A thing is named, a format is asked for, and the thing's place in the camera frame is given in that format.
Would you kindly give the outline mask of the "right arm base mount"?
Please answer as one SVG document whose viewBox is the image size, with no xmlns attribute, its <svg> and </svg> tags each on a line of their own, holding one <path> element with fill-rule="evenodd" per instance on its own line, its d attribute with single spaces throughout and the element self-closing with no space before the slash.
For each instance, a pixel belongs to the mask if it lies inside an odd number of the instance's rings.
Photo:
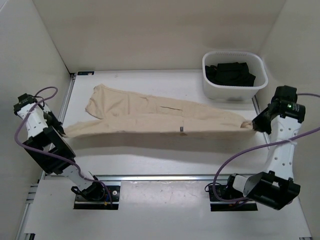
<svg viewBox="0 0 320 240">
<path fill-rule="evenodd" d="M 217 199 L 213 192 L 213 184 L 209 183 L 204 187 L 204 191 L 209 194 L 211 212 L 254 212 L 258 210 L 254 201 L 234 200 L 243 197 L 240 191 L 218 182 L 215 184 L 215 189 L 220 198 L 232 200 L 232 202 L 223 202 Z"/>
</svg>

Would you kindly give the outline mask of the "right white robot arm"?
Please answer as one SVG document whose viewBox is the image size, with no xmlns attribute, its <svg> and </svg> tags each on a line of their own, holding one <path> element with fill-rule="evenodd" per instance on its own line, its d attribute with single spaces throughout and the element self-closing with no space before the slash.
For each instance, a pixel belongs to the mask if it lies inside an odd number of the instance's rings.
<svg viewBox="0 0 320 240">
<path fill-rule="evenodd" d="M 306 108 L 297 103 L 297 90 L 279 86 L 271 102 L 252 120 L 253 129 L 267 133 L 269 147 L 263 170 L 250 177 L 233 174 L 228 178 L 224 193 L 230 200 L 241 195 L 260 204 L 280 210 L 300 193 L 300 185 L 294 183 L 293 156 L 295 137 L 305 119 Z"/>
</svg>

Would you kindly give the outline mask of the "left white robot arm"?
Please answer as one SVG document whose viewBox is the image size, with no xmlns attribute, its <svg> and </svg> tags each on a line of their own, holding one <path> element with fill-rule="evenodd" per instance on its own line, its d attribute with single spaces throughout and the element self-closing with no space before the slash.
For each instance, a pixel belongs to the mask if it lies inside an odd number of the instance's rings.
<svg viewBox="0 0 320 240">
<path fill-rule="evenodd" d="M 62 123 L 58 121 L 46 103 L 37 105 L 37 97 L 23 94 L 13 106 L 14 114 L 27 119 L 17 129 L 14 140 L 47 174 L 64 176 L 75 186 L 71 191 L 87 201 L 100 201 L 106 193 L 95 176 L 79 174 L 75 153 L 64 141 Z"/>
</svg>

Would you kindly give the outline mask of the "beige trousers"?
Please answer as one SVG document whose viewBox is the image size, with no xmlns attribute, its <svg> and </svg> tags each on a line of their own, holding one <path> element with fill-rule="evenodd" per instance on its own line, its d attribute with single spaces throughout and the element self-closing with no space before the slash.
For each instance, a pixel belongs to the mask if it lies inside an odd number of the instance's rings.
<svg viewBox="0 0 320 240">
<path fill-rule="evenodd" d="M 256 133 L 250 120 L 206 104 L 109 88 L 93 89 L 85 111 L 95 119 L 64 129 L 66 138 L 106 134 L 155 134 L 244 138 Z"/>
</svg>

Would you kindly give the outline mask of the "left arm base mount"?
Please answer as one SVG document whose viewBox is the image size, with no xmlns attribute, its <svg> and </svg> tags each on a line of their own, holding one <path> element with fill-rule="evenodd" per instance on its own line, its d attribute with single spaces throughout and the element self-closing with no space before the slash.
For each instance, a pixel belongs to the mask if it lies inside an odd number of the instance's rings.
<svg viewBox="0 0 320 240">
<path fill-rule="evenodd" d="M 107 185 L 108 191 L 103 186 L 94 182 L 91 192 L 80 191 L 77 186 L 72 186 L 75 194 L 73 208 L 75 210 L 118 210 L 121 195 L 120 185 Z"/>
</svg>

